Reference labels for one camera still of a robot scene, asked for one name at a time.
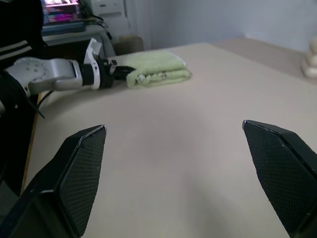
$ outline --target wall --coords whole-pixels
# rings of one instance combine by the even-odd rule
[[[247,35],[304,51],[317,35],[317,0],[134,1],[144,13],[138,21],[151,24],[143,37],[154,49]]]

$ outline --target folded towel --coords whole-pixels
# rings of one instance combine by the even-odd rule
[[[129,88],[179,83],[191,77],[186,63],[167,51],[132,54],[127,56],[123,65],[136,69],[127,76]]]

